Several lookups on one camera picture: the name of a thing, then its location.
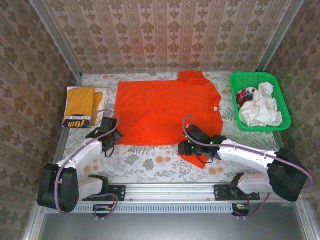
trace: wall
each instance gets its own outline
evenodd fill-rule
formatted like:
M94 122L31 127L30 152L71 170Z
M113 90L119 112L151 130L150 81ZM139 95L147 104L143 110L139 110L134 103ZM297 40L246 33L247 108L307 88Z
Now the wall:
M288 0L42 0L82 72L255 69Z
M75 79L28 0L0 1L0 239L19 239Z
M315 179L309 191L320 224L320 1L305 0L266 69L281 85L292 124L281 133Z

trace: floral tablecloth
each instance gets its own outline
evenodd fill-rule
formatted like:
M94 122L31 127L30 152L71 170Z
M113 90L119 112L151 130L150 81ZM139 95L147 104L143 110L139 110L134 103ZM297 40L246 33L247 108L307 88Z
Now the floral tablecloth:
M234 105L229 86L228 71L207 71L209 79L221 95L220 114L224 122L221 135L237 143L265 150L276 150L271 132L243 132L238 129ZM175 80L177 72L91 74L82 76L82 86L108 88L107 108L114 109L118 81ZM64 150L64 157L72 153L84 141L89 129L71 128ZM77 169L79 178L89 174L106 176L111 183L190 183L227 182L236 173L255 173L250 167L231 162L215 160L204 169L183 160L177 155L178 145L127 146L116 145L111 157L100 154L84 168Z

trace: green plastic basket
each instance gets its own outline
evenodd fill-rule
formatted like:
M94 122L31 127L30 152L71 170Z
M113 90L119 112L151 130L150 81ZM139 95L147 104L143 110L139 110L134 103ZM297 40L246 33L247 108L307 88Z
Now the green plastic basket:
M291 124L291 118L282 95L279 83L275 76L267 72L236 72L230 76L230 88L235 109L235 118L238 127L246 132L272 132L286 130ZM258 85L268 82L273 85L272 97L275 98L277 110L281 112L282 122L279 126L247 126L239 119L238 106L236 101L236 92L247 87L258 88Z

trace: white cloth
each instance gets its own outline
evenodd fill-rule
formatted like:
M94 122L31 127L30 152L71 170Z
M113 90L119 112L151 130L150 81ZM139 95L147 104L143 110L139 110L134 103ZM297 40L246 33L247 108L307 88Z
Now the white cloth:
M253 98L246 101L239 109L240 121L249 127L279 126L282 122L281 112L277 111L277 102L271 97L274 86L262 82L254 91Z
M81 86L67 86L66 87L67 94L68 94L69 90L76 89L76 88L81 88ZM97 111L105 109L106 105L107 105L107 100L108 100L107 88L106 87L97 87L97 86L95 86L94 87L94 92L95 93L102 92L102 100L98 105ZM67 106L68 106L68 98L65 101L65 109L67 109ZM101 120L102 120L103 116L104 116L104 112L103 111L98 112L98 114L96 115L95 126L94 127L99 127L100 126L100 123L101 123Z

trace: folded yellow shirt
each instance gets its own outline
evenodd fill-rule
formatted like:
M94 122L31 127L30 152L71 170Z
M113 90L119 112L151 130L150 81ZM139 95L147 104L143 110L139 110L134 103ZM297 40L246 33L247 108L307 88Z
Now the folded yellow shirt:
M67 92L67 107L64 113L62 126L86 128L89 126L90 117L98 109L103 97L102 92L96 92L94 87L78 87ZM92 120L95 125L97 116Z

